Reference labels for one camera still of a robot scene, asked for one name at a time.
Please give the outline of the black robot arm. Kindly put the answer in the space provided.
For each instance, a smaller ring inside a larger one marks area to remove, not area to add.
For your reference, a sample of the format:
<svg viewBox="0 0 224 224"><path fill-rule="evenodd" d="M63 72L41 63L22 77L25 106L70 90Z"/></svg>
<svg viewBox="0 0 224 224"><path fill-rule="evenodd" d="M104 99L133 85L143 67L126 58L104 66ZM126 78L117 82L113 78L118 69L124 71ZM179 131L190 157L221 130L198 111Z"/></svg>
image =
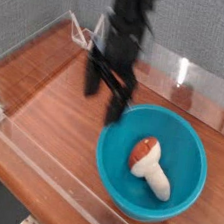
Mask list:
<svg viewBox="0 0 224 224"><path fill-rule="evenodd" d="M103 80L113 92L105 115L105 125L118 122L137 86L133 67L142 46L147 12L155 0L114 0L108 11L106 38L92 36L87 56L85 96L96 95Z"/></svg>

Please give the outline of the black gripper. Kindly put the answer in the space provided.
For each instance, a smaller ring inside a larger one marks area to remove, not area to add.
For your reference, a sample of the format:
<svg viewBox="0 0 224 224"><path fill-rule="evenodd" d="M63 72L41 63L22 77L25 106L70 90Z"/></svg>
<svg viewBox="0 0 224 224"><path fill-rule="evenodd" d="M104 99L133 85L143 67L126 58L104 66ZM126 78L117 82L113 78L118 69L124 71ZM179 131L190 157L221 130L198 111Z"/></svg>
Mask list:
<svg viewBox="0 0 224 224"><path fill-rule="evenodd" d="M133 67L142 46L146 23L142 18L129 20L111 11L104 38L95 35L87 56L84 95L95 95L103 80L113 92L104 124L118 122L136 89Z"/></svg>

